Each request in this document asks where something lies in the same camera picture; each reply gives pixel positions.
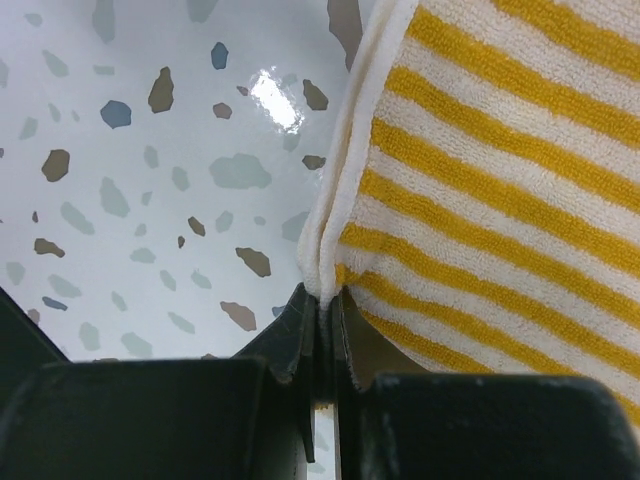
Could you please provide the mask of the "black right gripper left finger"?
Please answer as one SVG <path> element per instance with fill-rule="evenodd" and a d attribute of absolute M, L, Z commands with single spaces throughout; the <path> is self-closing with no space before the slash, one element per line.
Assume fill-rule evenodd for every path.
<path fill-rule="evenodd" d="M 303 479 L 316 305 L 229 358 L 53 362 L 1 387 L 5 479 Z"/>

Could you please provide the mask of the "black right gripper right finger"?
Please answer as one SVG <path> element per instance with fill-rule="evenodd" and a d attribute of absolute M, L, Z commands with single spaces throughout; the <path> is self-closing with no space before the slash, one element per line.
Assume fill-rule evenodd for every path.
<path fill-rule="evenodd" d="M 635 479 L 639 446 L 602 384 L 579 376 L 436 374 L 330 307 L 340 479 Z"/>

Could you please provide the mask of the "yellow white striped towel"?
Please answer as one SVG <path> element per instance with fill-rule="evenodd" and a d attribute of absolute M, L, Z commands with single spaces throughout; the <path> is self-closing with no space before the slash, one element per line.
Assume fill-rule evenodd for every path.
<path fill-rule="evenodd" d="M 379 1 L 298 243 L 426 369 L 579 375 L 639 420 L 639 5 Z"/>

